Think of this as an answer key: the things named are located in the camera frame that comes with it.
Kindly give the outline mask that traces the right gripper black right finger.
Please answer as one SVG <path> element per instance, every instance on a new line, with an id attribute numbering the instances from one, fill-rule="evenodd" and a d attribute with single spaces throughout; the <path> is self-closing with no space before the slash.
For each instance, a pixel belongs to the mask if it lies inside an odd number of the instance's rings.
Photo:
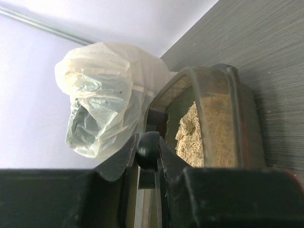
<path id="1" fill-rule="evenodd" d="M 155 184 L 161 228 L 304 225 L 304 189 L 286 170 L 193 168 L 160 138 Z"/>

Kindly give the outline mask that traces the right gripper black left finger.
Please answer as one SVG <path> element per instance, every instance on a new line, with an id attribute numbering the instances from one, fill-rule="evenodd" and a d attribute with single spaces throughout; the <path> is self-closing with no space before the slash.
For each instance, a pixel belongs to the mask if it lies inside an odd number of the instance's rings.
<path id="1" fill-rule="evenodd" d="M 132 228 L 139 136 L 91 170 L 2 169 L 3 228 Z"/>

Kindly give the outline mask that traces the black slotted litter scoop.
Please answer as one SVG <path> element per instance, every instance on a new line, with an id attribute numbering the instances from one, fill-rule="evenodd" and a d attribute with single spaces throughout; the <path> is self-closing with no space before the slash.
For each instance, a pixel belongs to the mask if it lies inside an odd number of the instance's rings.
<path id="1" fill-rule="evenodd" d="M 136 161 L 140 167 L 138 189 L 155 188 L 155 172 L 157 171 L 157 159 L 159 156 L 160 138 L 165 138 L 167 133 L 166 112 L 154 108 L 148 108 L 145 115 L 145 132 L 137 143 Z"/>

